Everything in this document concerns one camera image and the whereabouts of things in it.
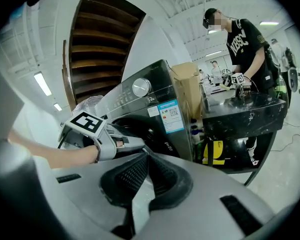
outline energy label sticker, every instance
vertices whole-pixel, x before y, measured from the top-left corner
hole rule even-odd
[[[158,105],[158,109],[167,134],[184,129],[184,123],[182,122],[180,109],[176,99]]]

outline plastic bag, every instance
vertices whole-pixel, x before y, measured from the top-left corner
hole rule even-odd
[[[102,95],[98,96],[91,96],[83,101],[81,101],[78,105],[75,106],[74,110],[72,111],[73,115],[75,116],[80,111],[85,111],[90,115],[96,115],[95,113],[95,105],[101,101],[103,98]]]

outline cardboard box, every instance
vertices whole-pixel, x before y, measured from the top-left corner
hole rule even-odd
[[[181,109],[185,113],[187,108],[190,117],[200,119],[202,112],[202,94],[199,83],[199,69],[193,62],[186,62],[171,67],[170,75],[177,90]]]

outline cable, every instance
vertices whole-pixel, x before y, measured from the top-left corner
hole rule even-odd
[[[255,84],[255,82],[253,81],[253,80],[251,80],[251,78],[249,78],[249,77],[247,77],[247,76],[243,76],[244,78],[248,78],[253,84],[254,84],[254,86],[255,86],[255,88],[256,88],[256,91],[257,92],[259,92],[259,89],[258,89],[258,87],[257,87],[257,85]]]
[[[293,125],[293,124],[291,124],[291,123],[288,123],[288,122],[286,122],[286,121],[284,121],[284,123],[286,123],[286,124],[284,124],[284,126],[286,126],[286,125],[289,125],[289,126],[293,126],[293,127],[298,127],[298,128],[300,128],[300,126]]]
[[[292,143],[294,143],[294,136],[300,136],[300,134],[294,134],[294,135],[292,135],[292,141],[290,143],[288,143],[287,145],[285,145],[283,149],[281,149],[281,150],[271,150],[271,151],[274,151],[274,152],[284,151],[286,149],[286,147],[288,147],[289,145],[291,145]]]
[[[63,137],[62,137],[62,139],[61,139],[61,141],[60,141],[60,143],[59,143],[59,145],[58,145],[58,149],[61,148],[62,144],[64,143],[64,141],[65,141],[65,139],[66,139],[66,137],[67,137],[67,135],[68,135],[68,133],[69,133],[71,130],[72,130],[72,129],[70,128],[70,129],[63,135]]]

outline black sink counter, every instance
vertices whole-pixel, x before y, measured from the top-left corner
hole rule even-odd
[[[280,130],[286,115],[286,102],[264,93],[250,93],[217,102],[209,97],[203,106],[204,133],[211,140],[240,139]]]

